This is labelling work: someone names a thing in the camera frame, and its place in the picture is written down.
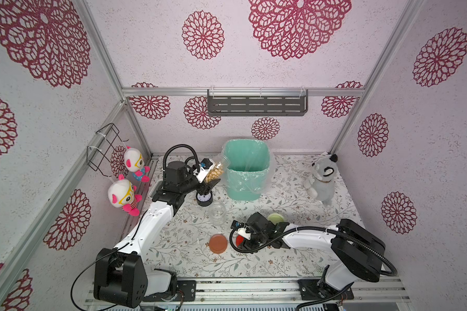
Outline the glass peanut jar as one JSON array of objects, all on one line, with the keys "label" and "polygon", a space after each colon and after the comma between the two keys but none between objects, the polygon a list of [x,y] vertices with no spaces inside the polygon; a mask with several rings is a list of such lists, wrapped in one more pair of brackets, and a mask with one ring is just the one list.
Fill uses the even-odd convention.
[{"label": "glass peanut jar", "polygon": [[221,202],[214,202],[208,207],[210,222],[215,226],[221,226],[226,222],[226,207]]}]

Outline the red lid peanut jar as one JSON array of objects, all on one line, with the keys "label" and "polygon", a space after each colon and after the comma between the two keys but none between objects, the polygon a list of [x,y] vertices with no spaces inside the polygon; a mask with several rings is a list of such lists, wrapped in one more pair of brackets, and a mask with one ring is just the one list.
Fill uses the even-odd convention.
[{"label": "red lid peanut jar", "polygon": [[205,179],[206,183],[218,180],[230,165],[230,160],[224,154],[216,155],[212,158],[212,162],[212,168]]}]

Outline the brown jar lid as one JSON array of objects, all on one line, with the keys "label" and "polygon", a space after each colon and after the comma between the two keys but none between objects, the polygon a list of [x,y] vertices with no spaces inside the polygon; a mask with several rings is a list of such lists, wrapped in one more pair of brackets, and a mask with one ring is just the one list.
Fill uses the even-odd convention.
[{"label": "brown jar lid", "polygon": [[211,236],[209,241],[209,249],[212,253],[222,254],[228,247],[227,238],[222,234],[215,234]]}]

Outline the red jar lid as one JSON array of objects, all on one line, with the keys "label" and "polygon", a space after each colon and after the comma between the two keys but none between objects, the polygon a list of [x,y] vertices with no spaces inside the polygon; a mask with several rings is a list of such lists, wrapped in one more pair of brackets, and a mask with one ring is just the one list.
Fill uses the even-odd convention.
[{"label": "red jar lid", "polygon": [[238,248],[240,248],[240,247],[243,245],[244,241],[245,241],[245,238],[242,237],[241,235],[238,235],[238,236],[236,237],[236,241],[235,241],[236,246],[237,246]]}]

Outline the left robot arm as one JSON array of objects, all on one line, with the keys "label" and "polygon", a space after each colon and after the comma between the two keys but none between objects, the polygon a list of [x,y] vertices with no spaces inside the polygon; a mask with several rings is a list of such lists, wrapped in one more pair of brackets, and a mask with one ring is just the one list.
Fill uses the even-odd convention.
[{"label": "left robot arm", "polygon": [[212,198],[211,191],[219,182],[220,174],[215,170],[218,164],[218,160],[205,158],[192,167],[181,161],[166,165],[163,179],[154,187],[152,202],[138,224],[112,249],[104,248],[97,254],[95,299],[136,308],[152,295],[164,299],[177,295],[176,274],[162,269],[146,271],[144,256],[189,193]]}]

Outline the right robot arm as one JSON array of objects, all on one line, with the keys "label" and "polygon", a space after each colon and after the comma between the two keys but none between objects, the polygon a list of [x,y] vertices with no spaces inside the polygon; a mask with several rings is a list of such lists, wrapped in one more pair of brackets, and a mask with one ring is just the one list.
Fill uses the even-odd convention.
[{"label": "right robot arm", "polygon": [[239,253],[256,253],[268,246],[275,249],[319,249],[332,252],[337,261],[325,268],[319,281],[321,292],[336,292],[362,280],[378,282],[383,270],[385,244],[354,221],[343,218],[327,228],[277,224],[260,213],[246,222],[233,221],[230,241]]}]

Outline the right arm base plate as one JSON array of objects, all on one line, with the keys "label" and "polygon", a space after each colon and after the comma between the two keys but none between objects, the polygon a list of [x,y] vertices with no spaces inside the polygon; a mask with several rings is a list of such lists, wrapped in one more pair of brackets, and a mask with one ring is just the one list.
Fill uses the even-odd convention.
[{"label": "right arm base plate", "polygon": [[338,300],[353,300],[355,298],[351,288],[343,290],[342,293],[338,295],[340,290],[336,290],[331,286],[326,285],[320,279],[299,279],[297,283],[303,301],[330,300],[330,298]]}]

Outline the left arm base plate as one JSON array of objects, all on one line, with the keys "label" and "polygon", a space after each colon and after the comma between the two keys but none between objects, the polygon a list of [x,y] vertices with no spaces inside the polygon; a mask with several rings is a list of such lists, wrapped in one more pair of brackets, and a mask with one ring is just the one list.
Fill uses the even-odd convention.
[{"label": "left arm base plate", "polygon": [[172,282],[166,292],[145,296],[143,302],[192,302],[195,300],[197,281],[181,280]]}]

